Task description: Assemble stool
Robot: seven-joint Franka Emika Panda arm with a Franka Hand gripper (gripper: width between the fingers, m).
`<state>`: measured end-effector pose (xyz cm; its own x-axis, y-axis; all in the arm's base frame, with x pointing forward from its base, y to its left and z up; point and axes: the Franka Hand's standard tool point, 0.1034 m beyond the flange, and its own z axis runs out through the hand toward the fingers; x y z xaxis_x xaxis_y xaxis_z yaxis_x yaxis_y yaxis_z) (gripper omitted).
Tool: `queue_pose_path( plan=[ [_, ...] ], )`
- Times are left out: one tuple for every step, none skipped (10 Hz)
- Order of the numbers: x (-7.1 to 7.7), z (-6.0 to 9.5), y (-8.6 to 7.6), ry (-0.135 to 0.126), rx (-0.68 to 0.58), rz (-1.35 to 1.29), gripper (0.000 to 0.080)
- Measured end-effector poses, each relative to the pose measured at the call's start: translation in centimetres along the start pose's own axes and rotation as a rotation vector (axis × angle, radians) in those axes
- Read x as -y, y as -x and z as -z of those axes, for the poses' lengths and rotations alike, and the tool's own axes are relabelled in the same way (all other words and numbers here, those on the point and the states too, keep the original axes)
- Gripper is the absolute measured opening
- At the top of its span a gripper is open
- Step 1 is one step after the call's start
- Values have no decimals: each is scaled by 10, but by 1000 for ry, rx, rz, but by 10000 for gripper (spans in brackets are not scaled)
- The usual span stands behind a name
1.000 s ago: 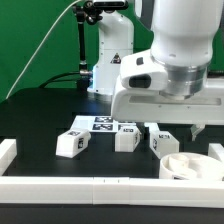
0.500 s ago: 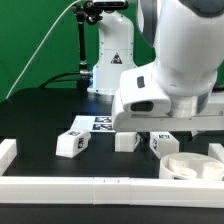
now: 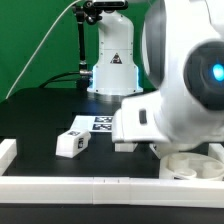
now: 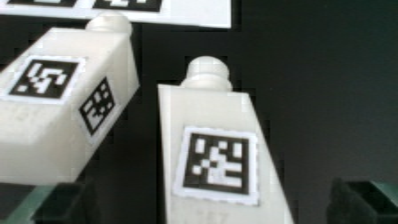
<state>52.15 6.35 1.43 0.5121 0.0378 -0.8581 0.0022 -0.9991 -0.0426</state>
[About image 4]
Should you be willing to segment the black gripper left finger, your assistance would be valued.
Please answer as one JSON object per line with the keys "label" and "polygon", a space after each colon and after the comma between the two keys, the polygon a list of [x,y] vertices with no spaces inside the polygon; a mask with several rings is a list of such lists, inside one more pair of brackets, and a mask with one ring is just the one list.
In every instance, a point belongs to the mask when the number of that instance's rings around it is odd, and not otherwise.
{"label": "black gripper left finger", "polygon": [[33,224],[97,224],[97,200],[90,182],[56,185],[31,221]]}

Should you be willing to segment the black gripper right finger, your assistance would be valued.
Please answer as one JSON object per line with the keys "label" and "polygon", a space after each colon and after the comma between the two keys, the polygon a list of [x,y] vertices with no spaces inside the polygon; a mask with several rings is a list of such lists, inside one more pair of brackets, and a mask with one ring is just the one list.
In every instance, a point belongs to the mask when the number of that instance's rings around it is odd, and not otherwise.
{"label": "black gripper right finger", "polygon": [[335,179],[326,224],[398,224],[398,185]]}

